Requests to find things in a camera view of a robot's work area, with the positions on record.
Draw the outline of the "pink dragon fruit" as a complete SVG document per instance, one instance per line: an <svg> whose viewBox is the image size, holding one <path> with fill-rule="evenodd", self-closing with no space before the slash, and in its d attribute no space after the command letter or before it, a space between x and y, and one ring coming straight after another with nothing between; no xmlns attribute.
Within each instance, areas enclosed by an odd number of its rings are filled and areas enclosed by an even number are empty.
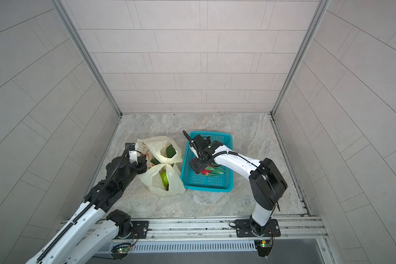
<svg viewBox="0 0 396 264"><path fill-rule="evenodd" d="M193 159L190 162L190 167L194 171L195 174L202 174L205 176L218 176L225 174L225 171L221 168L220 165L205 165L200 159Z"/></svg>

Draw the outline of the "translucent cream plastic bag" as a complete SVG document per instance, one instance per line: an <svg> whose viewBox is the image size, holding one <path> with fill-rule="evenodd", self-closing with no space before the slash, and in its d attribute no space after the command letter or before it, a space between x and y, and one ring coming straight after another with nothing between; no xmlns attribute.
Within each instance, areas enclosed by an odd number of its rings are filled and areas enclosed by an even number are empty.
<svg viewBox="0 0 396 264"><path fill-rule="evenodd" d="M137 150L146 155L147 171L139 175L140 181L149 191L159 196L176 196L185 192L185 187L180 179L179 166L182 164L182 150L176 142L167 136L155 136L139 139L136 142ZM173 145L177 154L167 158L166 148ZM165 190L160 174L166 171L169 189Z"/></svg>

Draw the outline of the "dark green avocado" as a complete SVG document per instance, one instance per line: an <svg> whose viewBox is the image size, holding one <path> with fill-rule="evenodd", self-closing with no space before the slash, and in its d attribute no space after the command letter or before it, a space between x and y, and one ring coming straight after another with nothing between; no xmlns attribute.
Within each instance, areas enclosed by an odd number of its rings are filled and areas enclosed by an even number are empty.
<svg viewBox="0 0 396 264"><path fill-rule="evenodd" d="M167 158L173 158L176 154L177 154L177 152L176 152L175 148L173 147L173 145L169 145L166 148Z"/></svg>

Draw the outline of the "green guava fruit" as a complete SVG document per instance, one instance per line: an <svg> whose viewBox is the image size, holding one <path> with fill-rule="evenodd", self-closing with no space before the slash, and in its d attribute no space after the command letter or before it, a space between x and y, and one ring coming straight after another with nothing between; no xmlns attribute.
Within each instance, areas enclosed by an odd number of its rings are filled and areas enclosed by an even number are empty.
<svg viewBox="0 0 396 264"><path fill-rule="evenodd" d="M166 171L163 171L163 172L160 174L160 176L161 176L161 180L162 180L162 182L163 182L163 185L164 185L164 187L165 187L165 190L168 191L168 189L169 189L169 181L168 181L168 178L167 178L167 172L166 172Z"/></svg>

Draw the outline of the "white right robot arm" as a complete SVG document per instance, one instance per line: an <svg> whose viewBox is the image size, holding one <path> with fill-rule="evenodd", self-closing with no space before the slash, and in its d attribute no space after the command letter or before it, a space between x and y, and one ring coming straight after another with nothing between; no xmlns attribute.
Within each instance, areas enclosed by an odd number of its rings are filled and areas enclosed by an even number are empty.
<svg viewBox="0 0 396 264"><path fill-rule="evenodd" d="M190 162L194 173L199 174L212 165L220 165L249 181L256 201L255 210L250 217L250 225L254 233L261 235L268 226L279 199L288 188L275 163L269 158L259 161L245 157L218 141L211 141L210 137L197 135L192 138L186 131L183 131L183 134L195 155Z"/></svg>

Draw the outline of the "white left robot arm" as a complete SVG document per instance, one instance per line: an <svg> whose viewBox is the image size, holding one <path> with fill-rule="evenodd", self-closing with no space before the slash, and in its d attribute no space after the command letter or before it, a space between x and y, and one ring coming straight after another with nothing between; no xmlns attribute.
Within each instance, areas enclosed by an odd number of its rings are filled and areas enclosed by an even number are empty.
<svg viewBox="0 0 396 264"><path fill-rule="evenodd" d="M131 238L116 249L121 260L140 238L131 217L112 206L133 179L147 170L146 155L136 143L126 143L121 156L107 166L107 176L95 185L63 228L35 256L30 264L85 264L114 238Z"/></svg>

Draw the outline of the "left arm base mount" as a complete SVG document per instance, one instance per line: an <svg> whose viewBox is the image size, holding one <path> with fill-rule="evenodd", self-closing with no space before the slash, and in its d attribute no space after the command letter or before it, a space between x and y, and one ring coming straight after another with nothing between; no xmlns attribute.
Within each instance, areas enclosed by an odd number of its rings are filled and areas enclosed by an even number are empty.
<svg viewBox="0 0 396 264"><path fill-rule="evenodd" d="M149 221L132 220L131 217L121 211L114 210L106 220L112 221L117 227L116 239L145 239L149 227Z"/></svg>

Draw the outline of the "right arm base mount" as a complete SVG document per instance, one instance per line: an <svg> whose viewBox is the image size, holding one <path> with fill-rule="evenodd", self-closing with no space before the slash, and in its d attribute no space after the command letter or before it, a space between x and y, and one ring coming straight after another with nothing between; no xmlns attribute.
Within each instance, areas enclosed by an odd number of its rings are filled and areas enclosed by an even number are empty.
<svg viewBox="0 0 396 264"><path fill-rule="evenodd" d="M270 218L265 225L259 225L252 217L229 222L239 238L276 238L281 236L278 221Z"/></svg>

